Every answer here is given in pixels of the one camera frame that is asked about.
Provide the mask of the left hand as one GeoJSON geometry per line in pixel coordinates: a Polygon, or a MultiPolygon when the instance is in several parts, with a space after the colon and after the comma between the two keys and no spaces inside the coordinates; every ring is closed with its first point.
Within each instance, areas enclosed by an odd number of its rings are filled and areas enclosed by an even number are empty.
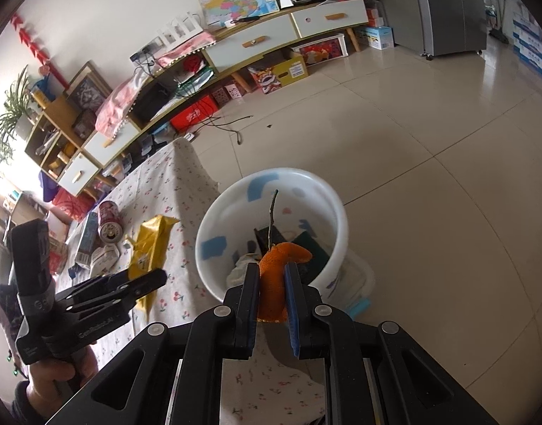
{"type": "Polygon", "coordinates": [[[29,366],[30,381],[26,388],[29,404],[43,418],[52,417],[64,404],[59,383],[67,383],[79,377],[78,387],[83,387],[98,372],[98,364],[93,350],[87,346],[84,356],[74,364],[48,359],[29,366]]]}

